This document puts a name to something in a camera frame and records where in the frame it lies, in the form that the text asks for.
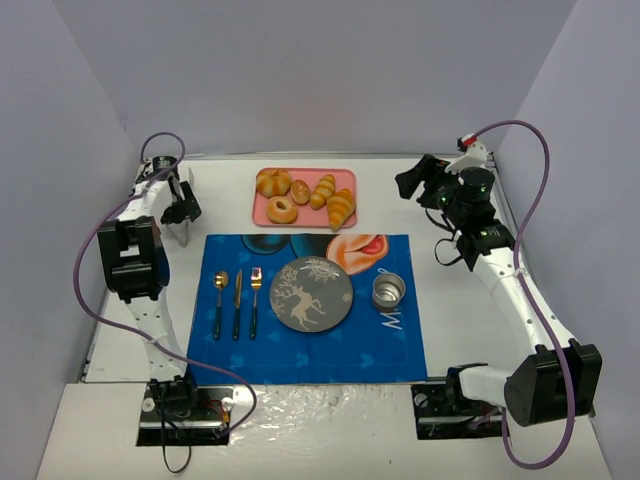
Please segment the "sugared ring donut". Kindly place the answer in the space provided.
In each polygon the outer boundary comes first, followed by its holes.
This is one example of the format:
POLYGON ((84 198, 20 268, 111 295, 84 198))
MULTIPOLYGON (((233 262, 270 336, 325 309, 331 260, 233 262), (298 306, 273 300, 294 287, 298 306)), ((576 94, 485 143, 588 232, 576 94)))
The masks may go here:
POLYGON ((298 217, 298 208, 286 196, 274 196, 267 201, 266 215, 272 223, 291 224, 298 217))

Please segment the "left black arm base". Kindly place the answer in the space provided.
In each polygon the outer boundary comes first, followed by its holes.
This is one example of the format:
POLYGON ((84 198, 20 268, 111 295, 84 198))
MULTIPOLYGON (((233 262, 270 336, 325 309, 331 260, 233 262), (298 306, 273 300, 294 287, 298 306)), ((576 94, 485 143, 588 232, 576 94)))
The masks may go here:
POLYGON ((165 430, 161 438, 160 397, 145 389, 139 416, 137 447, 222 446, 230 435, 227 429, 234 408, 233 389, 204 387, 197 391, 193 406, 178 407, 165 401, 165 430))

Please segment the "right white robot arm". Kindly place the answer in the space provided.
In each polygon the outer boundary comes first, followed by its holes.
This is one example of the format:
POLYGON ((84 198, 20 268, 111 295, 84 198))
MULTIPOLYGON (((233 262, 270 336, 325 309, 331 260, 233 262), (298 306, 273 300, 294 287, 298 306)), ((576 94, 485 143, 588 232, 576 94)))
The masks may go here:
POLYGON ((566 418, 568 406, 589 415, 602 368, 593 344, 582 344, 552 312, 525 271, 515 238, 491 202, 494 174, 479 166, 448 172, 449 162, 423 156, 395 177, 401 198, 437 211, 458 258, 487 288, 523 358, 513 372, 472 363, 449 368, 449 402, 483 402, 506 409, 522 427, 566 418))

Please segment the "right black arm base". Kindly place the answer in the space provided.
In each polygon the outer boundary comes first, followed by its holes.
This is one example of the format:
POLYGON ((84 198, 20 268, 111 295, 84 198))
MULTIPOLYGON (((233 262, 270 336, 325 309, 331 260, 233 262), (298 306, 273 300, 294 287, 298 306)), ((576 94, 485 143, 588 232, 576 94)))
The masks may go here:
POLYGON ((502 435, 509 373, 486 363, 456 365, 443 377, 411 386, 420 440, 482 439, 502 435))

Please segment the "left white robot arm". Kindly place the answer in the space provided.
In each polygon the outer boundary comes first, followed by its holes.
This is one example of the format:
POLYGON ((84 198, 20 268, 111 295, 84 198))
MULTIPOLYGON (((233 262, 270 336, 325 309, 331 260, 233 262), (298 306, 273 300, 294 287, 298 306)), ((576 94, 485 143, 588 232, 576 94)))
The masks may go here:
POLYGON ((166 298, 169 261, 161 233, 181 247, 189 225, 201 215, 192 190, 193 176, 180 178, 177 159, 156 156, 143 162, 133 196, 115 219, 102 223, 97 240, 108 289, 116 293, 146 334, 148 387, 155 403, 195 401, 195 384, 180 348, 166 298))

